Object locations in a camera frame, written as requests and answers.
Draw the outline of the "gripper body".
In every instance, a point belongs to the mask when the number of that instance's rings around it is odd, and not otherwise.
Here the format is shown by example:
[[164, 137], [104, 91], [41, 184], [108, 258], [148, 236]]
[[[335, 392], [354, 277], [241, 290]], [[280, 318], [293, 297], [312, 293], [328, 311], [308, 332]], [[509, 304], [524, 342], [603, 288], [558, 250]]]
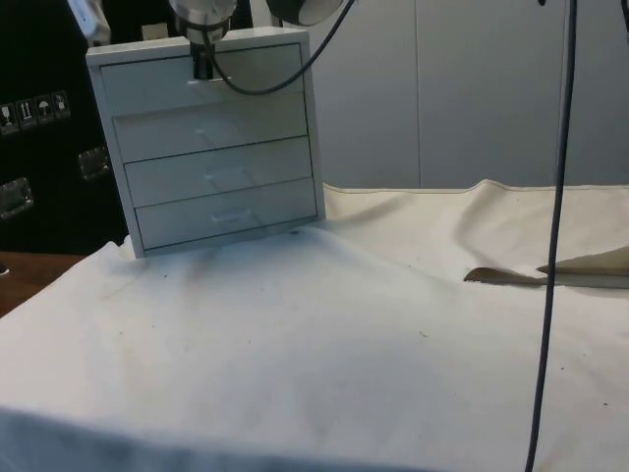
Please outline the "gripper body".
[[169, 0], [177, 31], [191, 43], [220, 41], [230, 29], [236, 0]]

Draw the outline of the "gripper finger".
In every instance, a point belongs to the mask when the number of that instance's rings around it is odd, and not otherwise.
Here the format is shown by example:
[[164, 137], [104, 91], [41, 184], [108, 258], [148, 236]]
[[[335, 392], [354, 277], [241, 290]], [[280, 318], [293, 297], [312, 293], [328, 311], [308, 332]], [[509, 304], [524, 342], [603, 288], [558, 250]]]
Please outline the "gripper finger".
[[214, 79], [212, 57], [213, 45], [200, 45], [191, 43], [191, 56], [193, 59], [193, 77], [196, 80], [209, 81]]

